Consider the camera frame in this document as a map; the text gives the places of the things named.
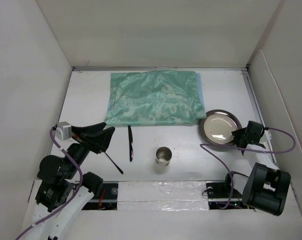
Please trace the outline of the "stainless steel plate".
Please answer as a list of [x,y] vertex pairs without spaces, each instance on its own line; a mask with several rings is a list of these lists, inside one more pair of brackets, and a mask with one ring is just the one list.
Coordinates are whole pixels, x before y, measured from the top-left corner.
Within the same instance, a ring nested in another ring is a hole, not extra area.
[[221,146],[234,146],[232,132],[242,129],[239,119],[226,110],[214,109],[206,113],[206,118],[198,124],[199,133],[204,140]]

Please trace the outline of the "green patterned cloth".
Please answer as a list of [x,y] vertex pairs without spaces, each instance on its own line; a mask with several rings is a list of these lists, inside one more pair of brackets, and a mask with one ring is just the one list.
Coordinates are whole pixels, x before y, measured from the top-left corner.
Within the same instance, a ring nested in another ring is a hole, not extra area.
[[111,73],[104,121],[110,126],[191,125],[204,119],[194,71]]

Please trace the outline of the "stainless steel cup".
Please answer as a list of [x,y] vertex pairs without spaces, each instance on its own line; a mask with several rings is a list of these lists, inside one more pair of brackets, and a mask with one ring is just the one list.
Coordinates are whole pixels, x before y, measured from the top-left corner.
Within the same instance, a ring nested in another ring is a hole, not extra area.
[[169,169],[172,159],[172,151],[168,147],[160,147],[155,153],[155,172],[163,174]]

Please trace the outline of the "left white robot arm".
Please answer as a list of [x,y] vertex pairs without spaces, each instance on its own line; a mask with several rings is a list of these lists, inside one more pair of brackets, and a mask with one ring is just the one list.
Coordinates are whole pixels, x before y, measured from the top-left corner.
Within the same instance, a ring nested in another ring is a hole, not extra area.
[[115,130],[105,122],[83,127],[59,122],[49,130],[53,145],[64,156],[47,155],[41,160],[37,173],[41,184],[35,196],[33,223],[17,239],[64,238],[83,207],[103,193],[104,180],[93,172],[83,173],[81,165],[90,152],[106,152]]

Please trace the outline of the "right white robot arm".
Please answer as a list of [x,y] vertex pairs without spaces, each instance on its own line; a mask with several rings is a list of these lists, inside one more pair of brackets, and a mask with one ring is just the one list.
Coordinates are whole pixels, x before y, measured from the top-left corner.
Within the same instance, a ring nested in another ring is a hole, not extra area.
[[[249,147],[265,149],[260,140],[268,129],[261,123],[250,120],[245,128],[235,130],[231,134],[236,148],[242,154],[245,152],[262,154],[262,150]],[[290,182],[291,175],[288,172],[256,162],[244,186],[242,203],[247,207],[280,216],[285,207]]]

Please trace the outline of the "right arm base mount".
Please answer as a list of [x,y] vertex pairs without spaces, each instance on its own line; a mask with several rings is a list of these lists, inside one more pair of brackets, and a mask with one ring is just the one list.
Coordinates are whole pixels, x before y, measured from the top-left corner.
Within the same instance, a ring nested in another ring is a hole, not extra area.
[[[230,187],[226,186],[223,180],[206,181],[205,184],[206,189],[202,192],[202,196],[207,197],[209,210],[222,210],[230,197]],[[254,210],[254,208],[244,205],[242,194],[234,189],[226,210]]]

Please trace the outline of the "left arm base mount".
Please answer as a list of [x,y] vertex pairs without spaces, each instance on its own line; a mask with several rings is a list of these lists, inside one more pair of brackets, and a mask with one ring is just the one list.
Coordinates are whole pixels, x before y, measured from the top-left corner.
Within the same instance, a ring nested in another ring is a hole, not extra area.
[[101,193],[94,196],[82,208],[83,211],[115,211],[118,205],[119,183],[107,181],[103,183]]

